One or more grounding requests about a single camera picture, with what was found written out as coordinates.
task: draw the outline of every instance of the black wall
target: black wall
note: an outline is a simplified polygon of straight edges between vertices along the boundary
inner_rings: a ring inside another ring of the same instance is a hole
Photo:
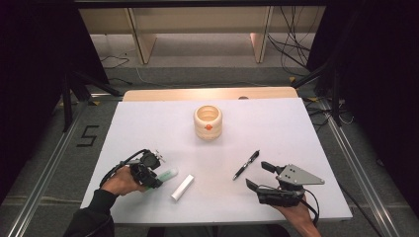
[[[31,159],[69,65],[108,83],[76,9],[0,1],[0,201]]]
[[[378,158],[419,216],[419,4],[367,0],[338,65],[340,98],[368,135]],[[310,53],[309,68],[330,56],[352,9],[326,9]],[[330,90],[322,78],[318,91]]]

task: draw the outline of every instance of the person's hand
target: person's hand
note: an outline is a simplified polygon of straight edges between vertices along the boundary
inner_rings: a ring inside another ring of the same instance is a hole
[[[116,196],[125,196],[134,191],[144,192],[146,191],[146,186],[136,182],[130,173],[130,168],[123,166],[105,182],[101,190],[111,192]]]
[[[311,220],[308,207],[303,203],[290,207],[277,205],[272,205],[272,207],[282,213],[301,236],[321,236]]]

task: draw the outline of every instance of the black pen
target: black pen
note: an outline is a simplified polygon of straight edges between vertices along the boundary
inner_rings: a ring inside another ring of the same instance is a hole
[[[255,151],[253,155],[249,158],[249,160],[244,164],[240,170],[237,171],[237,173],[234,175],[233,180],[237,179],[237,177],[247,168],[247,166],[252,163],[256,158],[259,156],[259,150]]]

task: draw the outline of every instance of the white table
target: white table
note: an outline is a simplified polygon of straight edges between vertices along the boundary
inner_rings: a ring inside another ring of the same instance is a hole
[[[200,140],[194,132],[193,113],[202,105],[223,112],[222,135]],[[277,187],[275,175],[260,162],[295,164],[325,180],[325,185],[305,186],[314,192],[321,220],[344,220],[351,211],[337,185],[303,102],[299,98],[120,102],[82,207],[92,199],[103,176],[117,163],[141,149],[158,149],[166,163],[157,174],[177,167],[177,177],[145,194],[119,197],[112,208],[114,221],[143,225],[199,225],[272,223],[284,217],[260,204],[245,184]],[[260,156],[235,181],[232,177],[254,151]],[[179,201],[170,195],[188,175],[192,185]],[[307,201],[315,207],[314,199]]]

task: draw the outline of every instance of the white cylinder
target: white cylinder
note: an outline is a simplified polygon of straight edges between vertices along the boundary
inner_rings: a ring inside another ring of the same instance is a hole
[[[179,200],[179,198],[182,196],[182,194],[185,192],[188,186],[191,185],[193,180],[194,177],[192,175],[188,175],[188,177],[182,182],[178,189],[176,189],[176,191],[171,195],[172,199]]]
[[[222,113],[215,106],[202,106],[194,113],[195,133],[203,140],[214,140],[222,132]]]

